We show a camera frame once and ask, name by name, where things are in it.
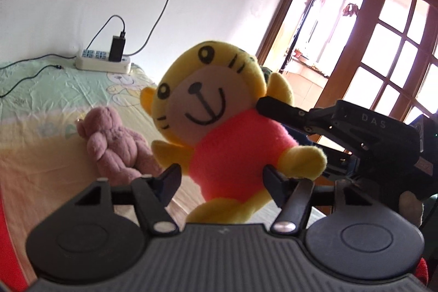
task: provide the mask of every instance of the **power strip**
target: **power strip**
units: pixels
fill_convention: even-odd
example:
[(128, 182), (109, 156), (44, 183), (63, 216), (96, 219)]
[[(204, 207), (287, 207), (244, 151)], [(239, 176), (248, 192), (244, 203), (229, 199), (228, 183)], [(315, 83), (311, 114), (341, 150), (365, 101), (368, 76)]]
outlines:
[(108, 61), (110, 53), (106, 51), (84, 50), (76, 56), (76, 68), (78, 70), (99, 71), (111, 73), (129, 73), (131, 70), (131, 58), (122, 57), (120, 62)]

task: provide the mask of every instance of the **tiger plush toy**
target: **tiger plush toy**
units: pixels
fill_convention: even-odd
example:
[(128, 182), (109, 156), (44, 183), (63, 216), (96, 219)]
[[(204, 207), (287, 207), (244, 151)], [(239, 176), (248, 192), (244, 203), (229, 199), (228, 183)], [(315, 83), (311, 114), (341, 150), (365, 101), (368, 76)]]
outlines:
[(167, 139), (152, 142), (156, 160), (162, 167), (178, 163), (206, 201), (187, 222), (246, 222), (271, 199), (262, 179), (267, 164), (311, 180), (324, 171), (322, 150), (298, 145), (281, 124), (259, 115), (255, 106), (264, 96), (293, 104), (279, 73), (266, 85), (255, 57), (216, 41), (192, 47), (156, 88), (142, 90), (142, 107)]

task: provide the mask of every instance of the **stuffed animal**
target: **stuffed animal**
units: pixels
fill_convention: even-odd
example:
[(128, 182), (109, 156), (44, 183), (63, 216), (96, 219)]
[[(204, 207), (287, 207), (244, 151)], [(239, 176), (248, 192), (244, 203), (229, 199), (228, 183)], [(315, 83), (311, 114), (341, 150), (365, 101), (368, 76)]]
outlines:
[[(405, 218), (408, 222), (420, 227), (423, 220), (424, 205), (423, 202), (415, 197), (410, 191), (405, 191), (399, 198), (399, 214)], [(428, 264), (424, 258), (421, 258), (420, 262), (415, 269), (414, 275), (426, 286), (429, 283)]]
[(231, 44), (207, 41), (183, 53), (157, 88), (142, 90), (142, 107), (168, 140), (152, 142), (162, 167), (178, 163), (200, 188), (205, 203), (187, 222), (243, 223), (271, 197), (267, 164), (288, 177), (314, 180), (327, 160), (314, 146), (299, 146), (281, 124), (255, 109), (271, 96), (292, 104), (279, 74), (268, 85), (257, 59)]
[(110, 185), (127, 185), (141, 175), (158, 176), (163, 171), (144, 137), (124, 127), (114, 108), (93, 108), (76, 127), (88, 140), (87, 151), (99, 174), (107, 177)]

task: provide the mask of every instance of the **bed sheet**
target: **bed sheet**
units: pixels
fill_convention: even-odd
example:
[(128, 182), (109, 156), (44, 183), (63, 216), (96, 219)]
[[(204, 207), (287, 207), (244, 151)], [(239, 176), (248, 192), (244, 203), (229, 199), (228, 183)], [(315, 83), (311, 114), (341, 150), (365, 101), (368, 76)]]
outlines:
[[(0, 197), (9, 236), (29, 283), (35, 275), (25, 254), (27, 235), (97, 177), (75, 121), (92, 107), (109, 105), (117, 109), (125, 126), (148, 142), (162, 139), (140, 106), (140, 90), (152, 81), (138, 66), (129, 75), (120, 75), (80, 71), (73, 60), (24, 62), (0, 71), (0, 94), (48, 64), (64, 69), (46, 68), (0, 99)], [(202, 201), (198, 187), (185, 178), (167, 209), (182, 225)], [(134, 220), (132, 207), (115, 211)]]

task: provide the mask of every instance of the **black charger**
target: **black charger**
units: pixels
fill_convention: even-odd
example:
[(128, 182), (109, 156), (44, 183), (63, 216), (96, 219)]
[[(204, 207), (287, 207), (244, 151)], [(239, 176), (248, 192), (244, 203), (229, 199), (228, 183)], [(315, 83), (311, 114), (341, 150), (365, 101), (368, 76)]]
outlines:
[(122, 61), (123, 49), (125, 47), (125, 32), (122, 31), (120, 36), (113, 36), (113, 43), (109, 51), (108, 61), (120, 62)]

